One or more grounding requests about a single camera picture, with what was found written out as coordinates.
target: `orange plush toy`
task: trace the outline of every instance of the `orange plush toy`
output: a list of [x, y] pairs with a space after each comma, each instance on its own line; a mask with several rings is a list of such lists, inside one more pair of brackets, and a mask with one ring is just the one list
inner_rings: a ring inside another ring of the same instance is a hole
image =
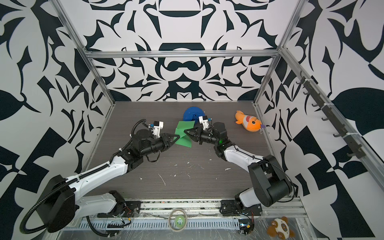
[[271, 226], [266, 230], [266, 233], [271, 237], [278, 236], [282, 240], [289, 237], [295, 237], [295, 233], [288, 227], [287, 217], [275, 218], [271, 222]]
[[235, 118], [237, 124], [243, 124], [243, 127], [250, 132], [257, 132], [260, 128], [265, 127], [257, 117], [245, 115], [242, 111], [237, 111]]

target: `brown and white plush toy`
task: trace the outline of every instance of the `brown and white plush toy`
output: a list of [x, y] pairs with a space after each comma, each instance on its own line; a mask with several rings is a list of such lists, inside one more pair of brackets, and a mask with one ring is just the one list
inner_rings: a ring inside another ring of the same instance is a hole
[[295, 237], [295, 233], [288, 227], [287, 217], [275, 218], [266, 232], [271, 237], [278, 236], [282, 240], [289, 237]]

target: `green paper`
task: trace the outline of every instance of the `green paper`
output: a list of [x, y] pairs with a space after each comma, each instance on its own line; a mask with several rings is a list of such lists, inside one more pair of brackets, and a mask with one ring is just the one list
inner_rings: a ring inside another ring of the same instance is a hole
[[195, 121], [179, 121], [175, 134], [180, 136], [180, 139], [175, 143], [184, 147], [192, 147], [191, 139], [185, 134], [184, 130], [193, 128]]

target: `green tape roll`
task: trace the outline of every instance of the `green tape roll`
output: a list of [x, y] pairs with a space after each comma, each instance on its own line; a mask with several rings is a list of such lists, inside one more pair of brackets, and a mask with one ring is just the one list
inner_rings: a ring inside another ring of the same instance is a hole
[[175, 226], [178, 228], [183, 228], [185, 225], [185, 217], [183, 215], [177, 215], [175, 218]]

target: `black and white pattern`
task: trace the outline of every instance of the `black and white pattern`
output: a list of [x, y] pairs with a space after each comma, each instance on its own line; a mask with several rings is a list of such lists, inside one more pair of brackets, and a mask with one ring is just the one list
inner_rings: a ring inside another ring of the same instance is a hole
[[384, 2], [310, 0], [288, 49], [383, 159]]
[[62, 0], [88, 50], [276, 49], [297, 0]]
[[103, 58], [116, 101], [253, 100], [272, 57]]
[[281, 59], [258, 104], [318, 237], [381, 239], [383, 191], [298, 81]]
[[80, 173], [110, 104], [47, 0], [0, 9], [0, 235], [31, 239], [21, 219], [49, 179]]

